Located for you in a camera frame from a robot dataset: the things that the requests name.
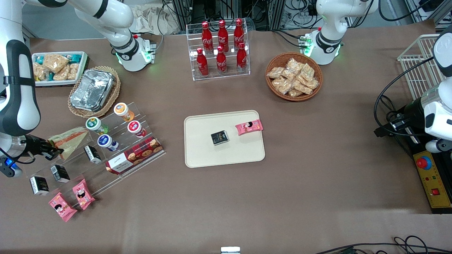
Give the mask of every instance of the white cloth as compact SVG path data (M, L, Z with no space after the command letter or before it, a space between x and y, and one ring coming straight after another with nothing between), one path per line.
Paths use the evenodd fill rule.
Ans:
M136 31L139 33L153 34L173 34L180 31L175 18L177 14L170 10L174 9L172 4L166 5L162 9L161 3L148 3L143 5L135 5L132 7L133 16L137 20Z

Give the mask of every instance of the yogurt cup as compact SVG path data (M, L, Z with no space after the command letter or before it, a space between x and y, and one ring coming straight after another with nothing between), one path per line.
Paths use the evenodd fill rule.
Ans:
M114 141L108 134L103 134L97 139L97 144L102 148L107 148L110 151L116 151L119 143Z
M95 133L102 135L107 134L108 126L103 124L97 117L91 117L86 120L85 126L88 130L94 131Z
M142 138L147 134L146 129L141 126L139 121L131 121L127 125L127 129L130 133L135 134L135 136L137 136L138 138Z
M124 121L130 122L135 117L135 114L129 110L129 107L125 103L118 103L114 106L114 113L118 116L122 117Z

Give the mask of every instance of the pink snack package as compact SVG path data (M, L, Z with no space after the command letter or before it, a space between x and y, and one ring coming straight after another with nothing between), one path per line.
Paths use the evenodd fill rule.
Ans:
M72 191L77 196L77 201L79 202L83 210L86 209L88 205L94 201L94 198L91 196L91 193L88 190L85 179L74 186L72 188Z
M241 124L237 124L235 127L239 131L239 136L242 134L248 133L248 132L256 132L256 131L264 130L259 119L251 121L251 122L244 122Z
M58 215L61 217L61 219L64 220L64 222L67 222L74 213L77 212L76 209L72 208L66 200L64 200L61 192L59 192L52 200L49 202L49 205L55 209L55 211L58 213Z

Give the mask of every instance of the yellow control panel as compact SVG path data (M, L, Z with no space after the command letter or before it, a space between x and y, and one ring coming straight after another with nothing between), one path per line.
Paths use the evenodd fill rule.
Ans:
M432 154L424 151L413 155L413 158L416 162L416 167L418 168L419 176L421 177L430 206L432 208L451 207L451 202L447 196L441 177L438 174L438 169L432 158Z

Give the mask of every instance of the acrylic bottle rack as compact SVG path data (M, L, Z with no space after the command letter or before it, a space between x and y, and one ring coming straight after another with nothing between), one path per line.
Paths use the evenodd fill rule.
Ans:
M145 120L146 115L144 115L133 102L129 104L128 107L132 112L135 113L133 120L139 121L142 127L146 129L147 134L145 137L138 138L134 134L131 134L127 130L128 122L124 122L121 117L112 113L104 118L101 118L101 121L109 127L107 134L109 134L113 138L113 140L119 143L119 147L116 151L111 152L105 148L99 147L97 145L97 138L99 136L94 132L88 131L88 134L85 136L84 140L78 145L75 151L66 160L58 157L57 159L48 161L42 156L37 156L36 161L32 164L32 167L34 169L38 169L38 171L33 172L33 169L29 169L24 170L24 173L28 178L33 176L45 177L49 186L50 193L46 195L49 200L53 198L58 192L61 192L70 205L77 207L79 204L74 193L72 192L72 187L76 186L82 179L86 180L88 189L95 197L101 194L103 191L109 189L113 185L119 183L127 176L137 172L142 167L165 154L165 150L160 150L155 154L147 157L144 161L137 164L123 174L116 175L106 170L105 162L107 162L109 159L126 151L127 149L132 148L139 142L142 142L143 140L153 136L152 131L149 128L149 124ZM89 161L84 151L84 147L87 145L90 145L97 150L102 160L101 163L94 164ZM52 167L53 165L61 165L65 167L71 180L67 183L60 183L55 181L50 170L50 167Z
M209 76L201 77L201 73L198 69L198 63L196 62L196 57L198 53L196 52L197 48L202 48L204 50L204 46L202 45L202 25L201 24L188 24L187 25L187 43L188 43L188 56L190 57L190 65L192 68L192 76L193 80L207 80L207 79L215 79L222 77L231 77L231 76L240 76L240 75L249 75L250 74L250 47L248 44L248 29L246 25L246 20L242 19L242 27L243 27L243 43L245 44L246 51L246 70L245 72L237 71L237 52L234 50L234 30L235 30L235 20L228 19L226 20L226 30L228 32L228 45L229 51L225 52L226 62L227 62L227 73L224 75L219 75L217 72L217 47L218 47L218 29L219 24L218 21L209 22L209 29L212 33L212 41L214 54L206 55L207 65L209 67Z

